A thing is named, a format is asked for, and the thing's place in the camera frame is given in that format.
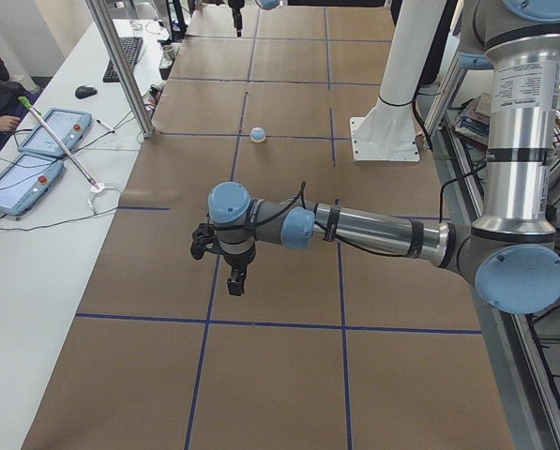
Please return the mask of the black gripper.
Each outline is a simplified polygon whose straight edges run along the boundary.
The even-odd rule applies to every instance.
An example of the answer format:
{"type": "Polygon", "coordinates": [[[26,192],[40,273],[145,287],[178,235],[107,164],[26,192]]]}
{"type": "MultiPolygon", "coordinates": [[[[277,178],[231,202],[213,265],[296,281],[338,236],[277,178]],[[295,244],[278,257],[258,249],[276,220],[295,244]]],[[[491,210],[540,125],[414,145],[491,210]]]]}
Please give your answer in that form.
{"type": "Polygon", "coordinates": [[[256,248],[251,247],[239,254],[225,252],[223,259],[231,266],[231,273],[227,279],[227,289],[230,295],[243,295],[247,279],[248,265],[256,256],[256,248]]]}

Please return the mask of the person's hand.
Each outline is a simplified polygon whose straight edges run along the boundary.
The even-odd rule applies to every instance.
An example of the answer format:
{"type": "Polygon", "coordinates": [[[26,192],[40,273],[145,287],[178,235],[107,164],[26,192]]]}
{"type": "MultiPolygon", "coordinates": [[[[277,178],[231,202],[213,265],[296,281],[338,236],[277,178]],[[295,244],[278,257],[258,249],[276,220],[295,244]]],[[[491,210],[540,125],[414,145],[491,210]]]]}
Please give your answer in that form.
{"type": "Polygon", "coordinates": [[[21,119],[13,115],[0,116],[0,132],[12,133],[17,130],[21,119]]]}

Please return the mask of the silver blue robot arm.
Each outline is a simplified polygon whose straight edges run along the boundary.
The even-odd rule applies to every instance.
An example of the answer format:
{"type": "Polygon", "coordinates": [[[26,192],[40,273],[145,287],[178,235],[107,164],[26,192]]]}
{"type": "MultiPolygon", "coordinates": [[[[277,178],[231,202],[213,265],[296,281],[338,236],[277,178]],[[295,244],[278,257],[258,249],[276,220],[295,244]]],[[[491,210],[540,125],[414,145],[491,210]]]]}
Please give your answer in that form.
{"type": "Polygon", "coordinates": [[[208,194],[208,218],[190,252],[220,255],[240,295],[259,241],[306,248],[314,235],[374,255],[422,259],[462,276],[487,304],[512,314],[541,311],[560,298],[560,256],[546,218],[560,75],[560,1],[468,1],[459,52],[492,75],[483,208],[468,226],[308,202],[253,199],[236,182],[208,194]]]}

